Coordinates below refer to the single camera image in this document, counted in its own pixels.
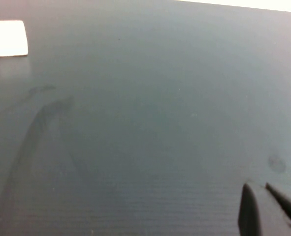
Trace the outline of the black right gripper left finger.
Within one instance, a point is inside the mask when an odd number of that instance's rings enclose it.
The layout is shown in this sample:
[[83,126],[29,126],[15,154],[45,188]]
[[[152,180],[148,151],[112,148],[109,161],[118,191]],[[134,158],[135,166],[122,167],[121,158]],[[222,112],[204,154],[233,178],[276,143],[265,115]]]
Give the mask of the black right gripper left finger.
[[241,236],[261,235],[259,205],[255,191],[249,183],[242,187],[237,224]]

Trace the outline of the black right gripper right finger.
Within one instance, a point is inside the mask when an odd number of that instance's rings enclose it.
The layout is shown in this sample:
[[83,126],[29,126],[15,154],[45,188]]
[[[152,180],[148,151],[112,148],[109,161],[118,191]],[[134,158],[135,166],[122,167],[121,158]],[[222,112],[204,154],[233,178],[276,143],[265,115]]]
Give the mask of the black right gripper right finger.
[[265,184],[265,189],[275,198],[284,213],[291,220],[291,194],[287,194],[282,189],[268,182]]

